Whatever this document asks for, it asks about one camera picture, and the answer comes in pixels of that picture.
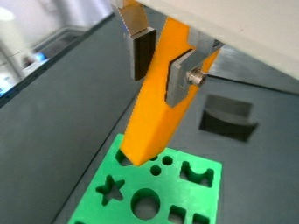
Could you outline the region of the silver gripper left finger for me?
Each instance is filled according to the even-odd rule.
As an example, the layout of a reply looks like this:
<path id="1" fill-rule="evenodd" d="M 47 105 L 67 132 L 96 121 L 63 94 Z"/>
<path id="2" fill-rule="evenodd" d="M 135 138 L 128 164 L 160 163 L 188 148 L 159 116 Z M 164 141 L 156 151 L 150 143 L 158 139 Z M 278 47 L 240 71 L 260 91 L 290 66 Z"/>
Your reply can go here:
<path id="1" fill-rule="evenodd" d="M 131 77 L 142 80 L 155 54 L 156 29 L 148 24 L 146 8 L 136 0 L 110 0 L 122 22 L 130 52 Z"/>

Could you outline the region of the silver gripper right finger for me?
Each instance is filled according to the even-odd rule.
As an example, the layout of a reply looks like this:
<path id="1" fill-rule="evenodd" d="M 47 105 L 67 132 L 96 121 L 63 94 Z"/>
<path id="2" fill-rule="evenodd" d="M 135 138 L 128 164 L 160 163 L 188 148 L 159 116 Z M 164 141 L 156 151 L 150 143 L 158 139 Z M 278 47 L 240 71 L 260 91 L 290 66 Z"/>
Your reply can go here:
<path id="1" fill-rule="evenodd" d="M 194 28 L 190 29 L 187 42 L 194 49 L 178 56 L 168 66 L 164 99 L 172 108 L 187 97 L 190 86 L 200 87 L 204 83 L 207 73 L 203 71 L 203 62 L 224 46 L 220 41 Z"/>

